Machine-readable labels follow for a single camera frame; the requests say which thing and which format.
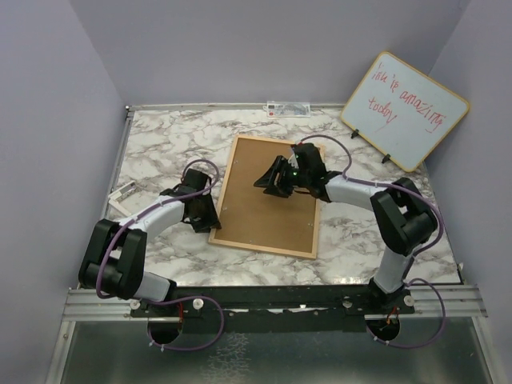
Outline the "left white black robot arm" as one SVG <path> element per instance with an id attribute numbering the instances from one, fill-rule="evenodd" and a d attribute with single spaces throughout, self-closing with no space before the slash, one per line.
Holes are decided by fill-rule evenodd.
<path id="1" fill-rule="evenodd" d="M 90 236 L 78 272 L 81 286 L 100 298 L 142 299 L 156 314 L 176 308 L 177 283 L 145 271 L 146 246 L 164 230 L 189 224 L 196 233 L 221 227 L 211 188 L 215 180 L 200 170 L 184 171 L 175 187 L 160 193 L 152 205 L 120 221 L 102 219 Z"/>

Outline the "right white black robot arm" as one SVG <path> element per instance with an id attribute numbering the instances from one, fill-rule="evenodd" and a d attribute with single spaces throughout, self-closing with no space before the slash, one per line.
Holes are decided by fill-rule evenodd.
<path id="1" fill-rule="evenodd" d="M 304 189 L 324 202 L 345 203 L 372 211 L 386 248 L 370 280 L 367 302 L 373 311 L 387 312 L 405 288 L 404 280 L 414 262 L 414 252 L 438 228 L 433 209 L 408 178 L 391 184 L 357 182 L 340 171 L 328 170 L 313 144 L 292 145 L 291 149 L 293 155 L 277 156 L 254 186 L 262 188 L 264 194 L 280 198 Z"/>

